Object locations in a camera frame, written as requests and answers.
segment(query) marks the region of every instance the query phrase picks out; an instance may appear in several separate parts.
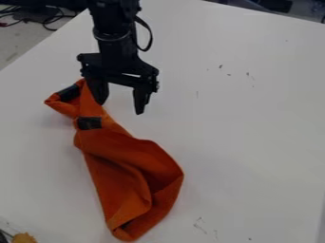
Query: cable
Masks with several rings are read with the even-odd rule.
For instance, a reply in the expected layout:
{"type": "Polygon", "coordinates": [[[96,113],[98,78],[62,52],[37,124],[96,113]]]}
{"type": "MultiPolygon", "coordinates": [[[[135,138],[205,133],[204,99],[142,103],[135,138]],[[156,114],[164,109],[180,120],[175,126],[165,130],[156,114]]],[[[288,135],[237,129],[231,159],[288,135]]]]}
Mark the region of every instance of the cable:
{"type": "MultiPolygon", "coordinates": [[[[19,11],[21,9],[21,7],[18,7],[18,6],[9,6],[5,9],[2,9],[0,10],[0,14],[3,14],[3,15],[0,15],[0,19],[1,18],[4,18],[4,17],[7,17],[7,16],[12,16],[16,11],[19,11]]],[[[63,18],[74,18],[78,15],[78,11],[74,11],[74,15],[67,15],[65,14],[60,8],[56,8],[59,10],[59,15],[53,15],[53,16],[50,16],[49,18],[47,18],[42,24],[42,26],[47,29],[47,30],[50,30],[50,31],[56,31],[57,28],[50,28],[48,27],[49,24],[52,24],[60,19],[63,19],[63,18]]],[[[14,26],[14,25],[17,25],[21,22],[27,22],[28,19],[21,19],[21,20],[18,20],[16,22],[13,22],[13,23],[1,23],[0,22],[0,28],[6,28],[6,27],[11,27],[11,26],[14,26]]]]}
{"type": "Polygon", "coordinates": [[[60,19],[63,19],[63,18],[74,18],[78,15],[78,12],[77,11],[74,11],[74,15],[66,15],[64,14],[64,12],[60,9],[60,8],[57,8],[60,12],[61,15],[55,15],[55,16],[51,16],[49,17],[48,19],[46,19],[43,23],[42,23],[42,26],[49,30],[49,31],[56,31],[58,30],[57,28],[49,28],[48,25],[49,24],[52,24],[60,19]]]}
{"type": "Polygon", "coordinates": [[[0,10],[0,14],[16,12],[20,8],[21,7],[18,7],[18,6],[9,6],[9,7],[5,8],[5,9],[0,10]]]}
{"type": "MultiPolygon", "coordinates": [[[[13,13],[7,13],[7,14],[4,14],[4,15],[1,15],[0,16],[0,19],[1,18],[4,18],[4,17],[7,17],[7,16],[12,16],[13,13]]],[[[0,23],[0,27],[1,28],[6,28],[6,27],[11,27],[11,26],[14,26],[14,25],[17,25],[19,24],[20,22],[24,21],[23,19],[22,20],[18,20],[16,22],[13,22],[13,23],[10,23],[10,24],[7,24],[7,23],[0,23]]]]}

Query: crumpled fabric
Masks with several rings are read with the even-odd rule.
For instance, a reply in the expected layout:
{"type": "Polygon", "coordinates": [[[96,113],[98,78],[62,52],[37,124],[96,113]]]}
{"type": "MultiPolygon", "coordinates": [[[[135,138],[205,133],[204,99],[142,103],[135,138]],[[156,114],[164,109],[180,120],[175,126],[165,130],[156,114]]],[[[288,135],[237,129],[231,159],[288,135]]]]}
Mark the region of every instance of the crumpled fabric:
{"type": "Polygon", "coordinates": [[[74,145],[84,154],[107,227],[133,241],[173,207],[183,181],[179,165],[151,140],[132,137],[95,102],[85,80],[45,103],[73,119],[74,145]]]}

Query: floor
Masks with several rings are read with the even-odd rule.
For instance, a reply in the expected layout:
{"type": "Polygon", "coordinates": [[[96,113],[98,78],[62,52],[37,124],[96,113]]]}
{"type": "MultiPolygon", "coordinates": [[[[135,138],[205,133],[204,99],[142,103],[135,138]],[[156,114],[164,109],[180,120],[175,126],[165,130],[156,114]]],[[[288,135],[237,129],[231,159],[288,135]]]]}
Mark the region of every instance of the floor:
{"type": "MultiPolygon", "coordinates": [[[[59,28],[70,19],[61,19],[51,24],[51,28],[59,28]]],[[[1,18],[2,23],[12,23],[12,17],[1,18]]],[[[53,32],[37,23],[19,23],[8,28],[0,28],[0,71],[29,51],[53,32]]]]}
{"type": "MultiPolygon", "coordinates": [[[[315,0],[293,0],[293,2],[294,4],[289,14],[284,15],[318,23],[325,15],[325,8],[317,6],[315,0]]],[[[59,28],[68,21],[69,19],[59,20],[53,23],[51,27],[59,28]]],[[[0,22],[11,23],[12,18],[10,16],[1,18],[0,22]]],[[[0,28],[0,71],[52,33],[52,31],[44,29],[42,25],[31,22],[26,24],[20,23],[8,28],[0,28]]]]}

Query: white surface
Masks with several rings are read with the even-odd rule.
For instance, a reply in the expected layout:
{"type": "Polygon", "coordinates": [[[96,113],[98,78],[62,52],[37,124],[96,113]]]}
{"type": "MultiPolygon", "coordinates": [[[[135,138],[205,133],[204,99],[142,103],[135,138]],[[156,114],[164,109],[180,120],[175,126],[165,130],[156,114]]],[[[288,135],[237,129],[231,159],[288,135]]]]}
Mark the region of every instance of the white surface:
{"type": "MultiPolygon", "coordinates": [[[[143,58],[162,71],[162,88],[141,116],[126,87],[112,85],[105,106],[175,158],[185,182],[139,242],[317,242],[323,26],[197,0],[142,4],[156,40],[143,58]]],[[[0,73],[0,215],[42,243],[118,242],[71,121],[43,105],[79,78],[75,56],[97,48],[91,27],[82,14],[0,73]]]]}

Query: fabric fold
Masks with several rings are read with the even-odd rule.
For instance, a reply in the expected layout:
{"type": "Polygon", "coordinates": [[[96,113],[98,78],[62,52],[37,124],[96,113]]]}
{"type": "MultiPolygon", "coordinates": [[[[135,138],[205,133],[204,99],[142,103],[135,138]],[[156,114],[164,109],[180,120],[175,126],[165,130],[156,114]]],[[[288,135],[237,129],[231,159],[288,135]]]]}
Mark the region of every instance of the fabric fold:
{"type": "Polygon", "coordinates": [[[183,172],[159,145],[133,138],[95,102],[85,80],[45,103],[73,119],[74,144],[84,154],[114,236],[135,240],[168,214],[183,172]]]}

